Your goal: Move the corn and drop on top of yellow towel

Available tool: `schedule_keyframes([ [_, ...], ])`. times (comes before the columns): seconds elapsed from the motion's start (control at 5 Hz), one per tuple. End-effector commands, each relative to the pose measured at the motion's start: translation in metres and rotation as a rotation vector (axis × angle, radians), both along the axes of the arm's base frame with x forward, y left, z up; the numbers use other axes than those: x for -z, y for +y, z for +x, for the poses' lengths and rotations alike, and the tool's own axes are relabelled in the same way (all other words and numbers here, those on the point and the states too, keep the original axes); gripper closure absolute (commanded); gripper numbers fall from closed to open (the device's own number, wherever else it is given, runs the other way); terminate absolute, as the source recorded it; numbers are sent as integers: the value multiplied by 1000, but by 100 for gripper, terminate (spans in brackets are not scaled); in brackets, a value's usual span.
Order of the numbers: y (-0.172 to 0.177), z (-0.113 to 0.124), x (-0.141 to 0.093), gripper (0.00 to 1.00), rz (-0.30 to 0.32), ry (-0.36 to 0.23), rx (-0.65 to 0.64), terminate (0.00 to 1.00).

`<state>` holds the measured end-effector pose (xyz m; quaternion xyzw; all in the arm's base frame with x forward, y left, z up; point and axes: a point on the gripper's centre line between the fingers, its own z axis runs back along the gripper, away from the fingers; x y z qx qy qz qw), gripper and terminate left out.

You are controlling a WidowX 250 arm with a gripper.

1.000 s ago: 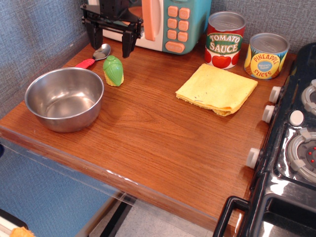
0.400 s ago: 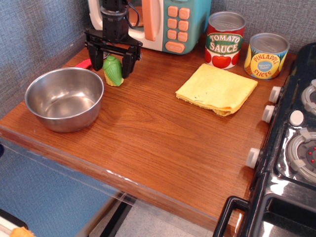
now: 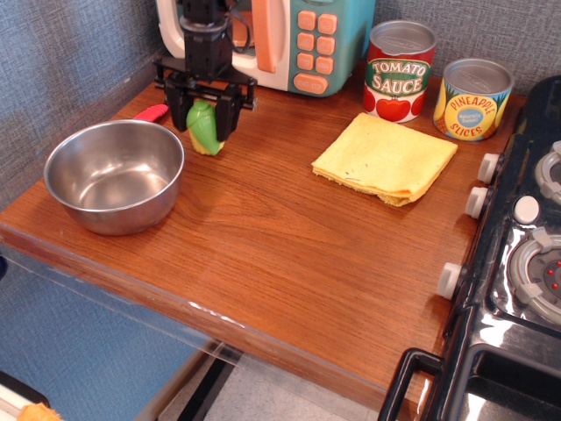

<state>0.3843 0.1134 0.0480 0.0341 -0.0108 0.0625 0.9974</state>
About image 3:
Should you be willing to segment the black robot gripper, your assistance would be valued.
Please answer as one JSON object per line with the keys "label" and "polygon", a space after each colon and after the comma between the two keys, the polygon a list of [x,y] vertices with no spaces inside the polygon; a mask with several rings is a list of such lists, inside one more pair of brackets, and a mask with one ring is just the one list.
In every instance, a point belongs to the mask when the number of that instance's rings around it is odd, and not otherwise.
{"label": "black robot gripper", "polygon": [[236,131],[241,108],[255,108],[256,80],[233,67],[232,37],[231,28],[188,28],[182,58],[164,54],[154,60],[156,82],[165,89],[173,124],[180,132],[188,129],[195,99],[216,103],[219,142]]}

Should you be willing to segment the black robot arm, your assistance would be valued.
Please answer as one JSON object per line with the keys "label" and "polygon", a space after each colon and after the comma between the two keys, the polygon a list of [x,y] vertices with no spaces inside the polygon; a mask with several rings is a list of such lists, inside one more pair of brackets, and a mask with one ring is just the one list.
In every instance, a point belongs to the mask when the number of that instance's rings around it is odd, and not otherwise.
{"label": "black robot arm", "polygon": [[196,100],[213,103],[217,139],[236,131],[239,113],[256,105],[257,81],[233,66],[233,1],[158,1],[160,35],[167,53],[154,60],[174,126],[188,129]]}

